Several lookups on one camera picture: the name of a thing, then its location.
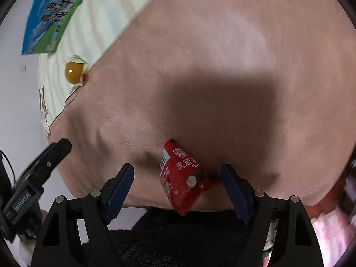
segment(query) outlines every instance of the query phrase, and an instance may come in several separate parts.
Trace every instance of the round white logo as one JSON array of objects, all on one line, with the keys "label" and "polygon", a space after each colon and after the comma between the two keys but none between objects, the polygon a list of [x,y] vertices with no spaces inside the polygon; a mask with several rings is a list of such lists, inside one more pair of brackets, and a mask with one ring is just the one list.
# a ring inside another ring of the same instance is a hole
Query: round white logo
[{"label": "round white logo", "polygon": [[183,150],[181,150],[179,147],[177,147],[175,150],[173,150],[173,152],[180,158],[186,157],[186,153]]}]

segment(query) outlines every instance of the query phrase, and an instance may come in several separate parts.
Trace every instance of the striped cloth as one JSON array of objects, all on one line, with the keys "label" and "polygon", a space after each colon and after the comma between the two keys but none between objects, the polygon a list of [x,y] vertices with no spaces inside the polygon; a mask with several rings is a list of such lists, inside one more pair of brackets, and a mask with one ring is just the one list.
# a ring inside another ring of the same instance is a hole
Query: striped cloth
[{"label": "striped cloth", "polygon": [[56,53],[41,54],[38,81],[42,122],[49,127],[76,90],[65,79],[68,60],[78,55],[93,66],[150,0],[83,0],[70,20]]}]

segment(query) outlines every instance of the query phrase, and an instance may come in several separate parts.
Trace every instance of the orange ball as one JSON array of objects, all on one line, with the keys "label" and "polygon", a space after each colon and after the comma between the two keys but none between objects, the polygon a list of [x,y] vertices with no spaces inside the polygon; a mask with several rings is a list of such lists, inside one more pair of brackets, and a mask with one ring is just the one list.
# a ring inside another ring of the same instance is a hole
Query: orange ball
[{"label": "orange ball", "polygon": [[81,81],[83,69],[82,63],[68,62],[65,66],[65,78],[70,84],[77,84]]}]

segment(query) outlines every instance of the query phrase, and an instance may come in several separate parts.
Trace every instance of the round silver button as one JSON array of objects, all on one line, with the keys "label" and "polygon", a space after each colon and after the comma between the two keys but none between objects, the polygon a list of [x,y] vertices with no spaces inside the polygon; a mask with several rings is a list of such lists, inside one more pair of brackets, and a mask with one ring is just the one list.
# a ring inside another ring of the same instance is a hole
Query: round silver button
[{"label": "round silver button", "polygon": [[297,196],[291,196],[291,200],[295,203],[299,203],[300,199]]},{"label": "round silver button", "polygon": [[257,191],[255,191],[255,195],[257,197],[262,198],[265,195],[265,193],[263,191],[261,191],[261,190],[257,190]]},{"label": "round silver button", "polygon": [[61,202],[63,202],[65,200],[65,198],[63,197],[63,196],[58,196],[58,197],[56,197],[56,202],[57,203],[61,203]]},{"label": "round silver button", "polygon": [[91,192],[91,196],[94,197],[94,198],[95,197],[99,197],[100,194],[101,194],[101,192],[99,190],[94,190],[94,191]]},{"label": "round silver button", "polygon": [[196,187],[197,184],[198,184],[198,180],[196,179],[195,176],[189,176],[186,180],[186,185],[190,188]]}]

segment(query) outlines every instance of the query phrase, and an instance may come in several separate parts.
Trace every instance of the red snack package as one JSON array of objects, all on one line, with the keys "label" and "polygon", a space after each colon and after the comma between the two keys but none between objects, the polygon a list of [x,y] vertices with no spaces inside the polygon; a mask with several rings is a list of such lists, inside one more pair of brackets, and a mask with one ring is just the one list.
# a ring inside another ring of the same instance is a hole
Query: red snack package
[{"label": "red snack package", "polygon": [[216,174],[205,168],[180,149],[173,140],[163,147],[160,178],[174,210],[184,216],[200,194],[220,183]]}]

